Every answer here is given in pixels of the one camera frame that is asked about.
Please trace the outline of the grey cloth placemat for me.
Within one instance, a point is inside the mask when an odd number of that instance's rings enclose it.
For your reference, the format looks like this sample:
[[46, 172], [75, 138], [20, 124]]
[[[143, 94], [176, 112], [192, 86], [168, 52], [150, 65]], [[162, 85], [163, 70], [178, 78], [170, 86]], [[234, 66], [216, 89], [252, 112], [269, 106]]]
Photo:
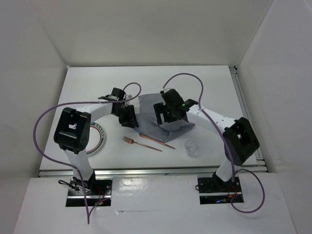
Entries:
[[178, 120], [171, 123], [157, 123], [154, 104], [162, 103], [161, 94], [146, 94], [138, 97], [139, 107], [136, 111], [138, 127], [134, 130], [161, 142], [172, 141], [194, 128], [193, 123]]

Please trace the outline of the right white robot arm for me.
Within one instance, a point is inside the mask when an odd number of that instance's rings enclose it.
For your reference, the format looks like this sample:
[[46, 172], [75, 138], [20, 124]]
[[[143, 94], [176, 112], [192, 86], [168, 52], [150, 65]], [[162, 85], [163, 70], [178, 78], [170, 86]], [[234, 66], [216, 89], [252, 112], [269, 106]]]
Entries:
[[244, 117], [225, 117], [205, 108], [199, 101], [183, 100], [175, 89], [162, 90], [160, 94], [162, 102], [154, 104], [158, 125], [183, 120], [221, 137], [226, 159], [213, 174], [213, 186], [218, 191], [224, 191], [260, 146], [250, 122]]

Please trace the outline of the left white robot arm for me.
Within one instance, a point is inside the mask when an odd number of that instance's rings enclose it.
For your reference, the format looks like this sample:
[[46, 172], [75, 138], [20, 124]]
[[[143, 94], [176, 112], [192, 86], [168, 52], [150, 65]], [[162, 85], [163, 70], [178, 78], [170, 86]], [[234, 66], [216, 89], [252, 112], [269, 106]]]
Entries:
[[99, 99], [105, 103], [97, 102], [78, 109], [64, 108], [54, 134], [54, 142], [73, 166], [74, 182], [86, 195], [92, 194], [97, 186], [95, 172], [86, 153], [91, 124], [104, 116], [114, 115], [121, 126], [138, 127], [134, 106], [124, 103], [126, 93], [123, 90], [113, 88], [111, 94]]

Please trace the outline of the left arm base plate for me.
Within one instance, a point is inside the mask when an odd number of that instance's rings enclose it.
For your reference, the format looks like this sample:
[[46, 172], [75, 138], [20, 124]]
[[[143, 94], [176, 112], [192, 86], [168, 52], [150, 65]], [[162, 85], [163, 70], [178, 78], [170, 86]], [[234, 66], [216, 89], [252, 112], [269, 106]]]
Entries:
[[[64, 180], [59, 180], [58, 182], [68, 186], [66, 207], [85, 206], [82, 186], [75, 183], [73, 179], [70, 182]], [[98, 203], [99, 207], [111, 206], [112, 185], [113, 180], [111, 178], [96, 180], [94, 188], [86, 189], [88, 206], [93, 207], [96, 203]]]

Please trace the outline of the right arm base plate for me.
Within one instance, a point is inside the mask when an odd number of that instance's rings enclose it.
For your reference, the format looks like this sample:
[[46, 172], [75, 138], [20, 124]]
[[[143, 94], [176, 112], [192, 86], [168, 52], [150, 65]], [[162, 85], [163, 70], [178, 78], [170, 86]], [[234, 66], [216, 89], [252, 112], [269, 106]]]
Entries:
[[198, 177], [195, 189], [199, 192], [199, 202], [206, 204], [244, 203], [240, 180], [235, 177], [234, 182], [217, 181], [213, 177]]

